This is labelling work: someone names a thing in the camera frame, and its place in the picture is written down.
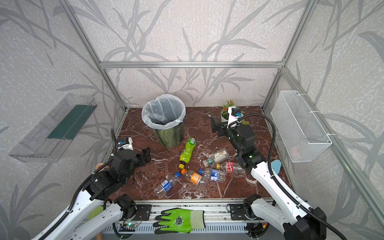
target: work glove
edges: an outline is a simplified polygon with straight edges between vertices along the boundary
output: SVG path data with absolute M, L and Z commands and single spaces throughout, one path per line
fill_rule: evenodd
M 163 233 L 189 233 L 194 228 L 205 228 L 203 210 L 187 210 L 174 208 L 164 210 L 161 215 L 156 216 L 154 227 L 162 227 L 155 230 L 155 234 Z

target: white flower pot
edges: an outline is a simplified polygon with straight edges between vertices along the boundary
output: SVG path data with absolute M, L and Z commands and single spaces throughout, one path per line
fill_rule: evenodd
M 228 122 L 228 120 L 225 119 L 225 118 L 223 118 L 223 115 L 221 115 L 221 113 L 222 113 L 223 111 L 224 111 L 224 109 L 221 110 L 221 112 L 220 112 L 221 122 Z

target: glove logo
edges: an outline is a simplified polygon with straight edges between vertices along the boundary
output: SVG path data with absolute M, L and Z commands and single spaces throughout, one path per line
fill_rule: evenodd
M 179 215 L 176 218 L 175 225 L 181 227 L 183 225 L 183 218 Z

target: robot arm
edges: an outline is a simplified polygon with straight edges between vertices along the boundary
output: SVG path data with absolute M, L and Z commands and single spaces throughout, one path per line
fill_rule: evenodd
M 76 198 L 71 204 L 72 207 L 64 210 L 33 240 L 87 240 L 121 218 L 134 217 L 137 210 L 134 201 L 127 195 L 122 195 L 101 214 L 76 229 L 94 208 L 102 205 L 110 194 L 119 190 L 128 181 L 137 167 L 151 161 L 149 148 L 143 149 L 141 154 L 136 154 L 132 149 L 131 138 L 122 139 L 114 146 L 120 151 L 116 149 L 117 152 L 111 154 L 111 159 L 108 161 L 110 167 L 91 174 L 78 189 L 79 192 L 75 193 Z
M 320 208 L 312 209 L 273 170 L 270 173 L 268 162 L 255 148 L 256 136 L 252 127 L 241 124 L 242 118 L 244 118 L 241 109 L 235 106 L 230 107 L 228 113 L 228 122 L 218 122 L 216 118 L 211 117 L 212 133 L 217 132 L 219 137 L 228 138 L 237 152 L 235 158 L 240 166 L 265 187 L 280 207 L 278 209 L 266 203 L 264 199 L 255 194 L 244 200 L 245 215 L 249 219 L 260 217 L 266 220 L 283 233 L 286 239 L 325 239 L 326 227 L 309 216 L 302 208 L 311 210 L 325 221 L 324 212 Z M 261 114 L 250 114 L 250 116 L 261 116 Z

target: wire mesh basket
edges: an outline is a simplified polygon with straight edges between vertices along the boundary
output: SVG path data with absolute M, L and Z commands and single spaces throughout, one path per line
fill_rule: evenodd
M 281 91 L 271 112 L 292 162 L 309 162 L 332 141 L 298 91 Z

